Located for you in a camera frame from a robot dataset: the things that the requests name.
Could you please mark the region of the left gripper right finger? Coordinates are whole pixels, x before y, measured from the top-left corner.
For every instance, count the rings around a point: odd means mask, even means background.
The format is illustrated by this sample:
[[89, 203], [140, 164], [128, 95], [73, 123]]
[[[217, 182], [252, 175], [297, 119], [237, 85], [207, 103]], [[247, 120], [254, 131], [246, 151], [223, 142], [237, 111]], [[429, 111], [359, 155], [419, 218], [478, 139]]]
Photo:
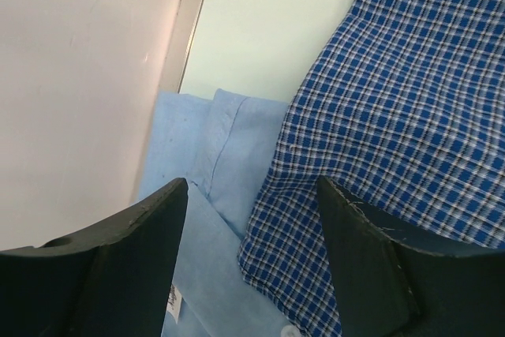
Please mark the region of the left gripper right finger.
[[345, 336], [501, 336], [504, 252], [390, 215], [322, 177], [317, 201]]

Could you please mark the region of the blue checkered long sleeve shirt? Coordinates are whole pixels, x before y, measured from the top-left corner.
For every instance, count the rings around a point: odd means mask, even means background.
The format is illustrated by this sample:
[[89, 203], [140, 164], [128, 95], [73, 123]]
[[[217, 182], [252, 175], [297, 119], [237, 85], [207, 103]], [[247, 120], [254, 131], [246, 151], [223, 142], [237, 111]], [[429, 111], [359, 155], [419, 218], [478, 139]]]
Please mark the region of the blue checkered long sleeve shirt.
[[339, 336], [321, 176], [503, 248], [504, 0], [354, 0], [288, 107], [238, 264], [301, 334]]

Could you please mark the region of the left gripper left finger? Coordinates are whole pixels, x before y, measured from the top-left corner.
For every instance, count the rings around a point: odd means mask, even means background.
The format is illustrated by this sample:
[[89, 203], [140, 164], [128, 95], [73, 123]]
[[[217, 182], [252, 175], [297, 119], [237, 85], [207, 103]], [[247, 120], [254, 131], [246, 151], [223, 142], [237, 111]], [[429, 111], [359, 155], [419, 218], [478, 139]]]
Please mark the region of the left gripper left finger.
[[188, 190], [177, 178], [89, 227], [2, 251], [2, 335], [161, 335]]

